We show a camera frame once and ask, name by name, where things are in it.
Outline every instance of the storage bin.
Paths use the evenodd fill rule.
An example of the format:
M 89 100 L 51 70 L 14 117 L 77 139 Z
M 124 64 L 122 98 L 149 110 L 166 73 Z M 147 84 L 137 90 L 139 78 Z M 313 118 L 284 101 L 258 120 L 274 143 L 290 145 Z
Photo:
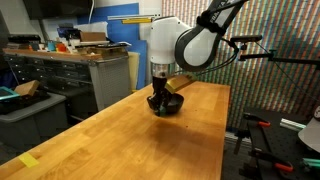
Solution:
M 46 100 L 0 115 L 0 141 L 27 151 L 68 129 L 66 97 L 48 94 Z

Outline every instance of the metal cabinet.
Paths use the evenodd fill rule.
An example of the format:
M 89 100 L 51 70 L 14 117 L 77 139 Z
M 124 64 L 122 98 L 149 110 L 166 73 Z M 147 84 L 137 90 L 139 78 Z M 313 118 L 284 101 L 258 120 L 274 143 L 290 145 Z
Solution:
M 99 61 L 6 54 L 20 83 L 38 80 L 40 88 L 67 97 L 68 114 L 86 119 L 130 94 L 128 55 Z

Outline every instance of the cardboard box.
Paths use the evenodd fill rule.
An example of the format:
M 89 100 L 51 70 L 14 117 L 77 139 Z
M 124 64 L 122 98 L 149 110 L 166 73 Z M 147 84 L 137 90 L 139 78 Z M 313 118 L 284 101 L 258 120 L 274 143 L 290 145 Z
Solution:
M 17 86 L 14 91 L 18 93 L 20 96 L 26 96 L 26 95 L 33 96 L 39 84 L 40 83 L 37 80 L 30 81 Z
M 104 32 L 80 32 L 82 42 L 106 41 Z

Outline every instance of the drawer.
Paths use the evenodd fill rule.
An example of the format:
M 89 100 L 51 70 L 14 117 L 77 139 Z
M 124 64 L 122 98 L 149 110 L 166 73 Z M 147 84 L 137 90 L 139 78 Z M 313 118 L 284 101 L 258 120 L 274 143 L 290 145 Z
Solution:
M 43 63 L 47 67 L 61 68 L 61 62 L 60 61 L 45 60 Z
M 39 81 L 41 81 L 42 79 L 48 79 L 49 77 L 51 77 L 50 75 L 46 74 L 46 73 L 34 73 L 33 77 Z
M 26 63 L 26 59 L 24 57 L 17 57 L 17 56 L 4 56 L 4 60 L 14 64 Z
M 90 80 L 90 75 L 87 72 L 83 71 L 58 70 L 57 75 L 69 79 L 77 79 L 83 81 Z
M 50 75 L 50 76 L 55 76 L 56 75 L 56 72 L 55 72 L 55 70 L 53 68 L 46 67 L 45 69 L 46 69 L 46 73 L 48 75 Z
M 30 58 L 29 63 L 31 64 L 38 64 L 38 65 L 43 65 L 44 62 L 42 59 L 37 59 L 37 58 Z
M 77 81 L 66 80 L 66 85 L 67 86 L 73 86 L 73 87 L 80 87 L 80 83 L 77 82 Z
M 29 74 L 16 74 L 16 77 L 19 81 L 31 81 L 33 78 Z
M 48 89 L 48 81 L 47 79 L 43 79 L 43 80 L 39 80 L 40 82 L 40 86 L 45 88 L 45 89 Z
M 66 63 L 66 62 L 63 62 L 63 63 L 61 63 L 61 66 L 62 66 L 62 68 L 64 68 L 64 69 L 87 70 L 87 71 L 89 71 L 88 66 L 87 66 L 87 65 L 84 65 L 84 64 Z
M 46 72 L 46 68 L 43 66 L 34 66 L 36 72 Z
M 29 74 L 30 70 L 25 68 L 12 68 L 15 74 Z
M 16 69 L 23 69 L 25 66 L 24 64 L 18 64 L 18 63 L 15 63 L 15 62 L 8 62 L 9 65 L 11 66 L 11 68 L 16 68 Z

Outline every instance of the box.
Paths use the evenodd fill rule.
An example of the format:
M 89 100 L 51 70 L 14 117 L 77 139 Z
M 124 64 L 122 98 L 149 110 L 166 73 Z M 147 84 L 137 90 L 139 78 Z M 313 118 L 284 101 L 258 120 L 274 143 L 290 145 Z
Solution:
M 80 32 L 82 42 L 106 41 L 104 32 Z
M 27 151 L 68 129 L 66 97 L 48 94 L 49 99 L 0 115 L 0 141 Z
M 40 83 L 37 80 L 30 81 L 17 86 L 14 91 L 18 93 L 20 96 L 26 96 L 26 95 L 33 96 L 39 84 Z

